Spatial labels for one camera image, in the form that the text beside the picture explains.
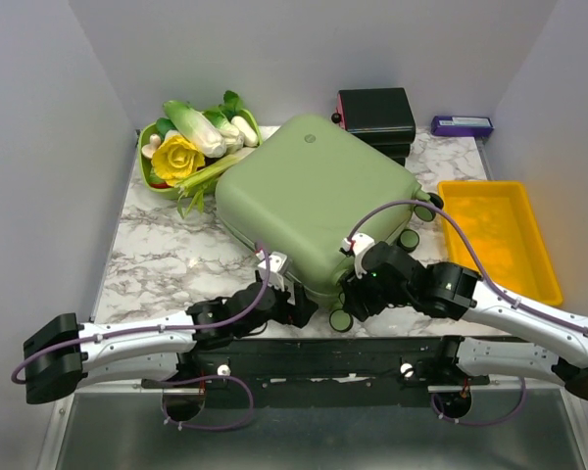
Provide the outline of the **green hard-shell suitcase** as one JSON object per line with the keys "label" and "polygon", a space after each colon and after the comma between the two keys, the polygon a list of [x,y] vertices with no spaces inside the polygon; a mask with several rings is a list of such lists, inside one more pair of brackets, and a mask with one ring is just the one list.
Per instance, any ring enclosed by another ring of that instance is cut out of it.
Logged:
{"label": "green hard-shell suitcase", "polygon": [[442,199],[417,178],[324,117],[299,115],[227,170],[216,187],[217,216],[244,246],[281,252],[287,288],[303,285],[332,309],[353,271],[341,253],[351,231],[395,242],[413,216],[430,221]]}

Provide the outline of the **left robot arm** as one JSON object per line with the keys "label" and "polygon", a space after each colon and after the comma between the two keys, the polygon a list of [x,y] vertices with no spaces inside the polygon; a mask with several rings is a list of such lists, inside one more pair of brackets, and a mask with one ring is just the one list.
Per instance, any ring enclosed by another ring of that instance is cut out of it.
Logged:
{"label": "left robot arm", "polygon": [[169,379],[185,387],[198,372],[186,353],[222,348],[269,321],[302,328],[318,308],[302,284],[279,289],[258,278],[229,297],[151,320],[80,323],[75,314],[63,313],[24,341],[24,361],[12,379],[24,386],[28,404],[56,401],[105,380]]}

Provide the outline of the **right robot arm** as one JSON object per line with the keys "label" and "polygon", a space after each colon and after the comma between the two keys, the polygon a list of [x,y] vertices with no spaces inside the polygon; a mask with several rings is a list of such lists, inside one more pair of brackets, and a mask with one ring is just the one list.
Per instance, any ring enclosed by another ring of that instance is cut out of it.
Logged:
{"label": "right robot arm", "polygon": [[458,264],[422,265],[398,246],[358,234],[340,251],[354,259],[342,279],[343,309],[364,321],[389,307],[409,306],[430,318],[466,321],[515,337],[497,347],[469,338],[431,359],[440,382],[489,374],[562,385],[588,401],[588,316],[532,301]]}

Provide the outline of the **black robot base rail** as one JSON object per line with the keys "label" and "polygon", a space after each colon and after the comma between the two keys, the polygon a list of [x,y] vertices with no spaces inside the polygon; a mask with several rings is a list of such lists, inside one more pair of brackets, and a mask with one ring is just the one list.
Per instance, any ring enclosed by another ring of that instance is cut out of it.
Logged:
{"label": "black robot base rail", "polygon": [[171,381],[203,383],[209,408],[421,407],[429,387],[468,382],[455,357],[460,343],[458,336],[234,340],[178,355]]}

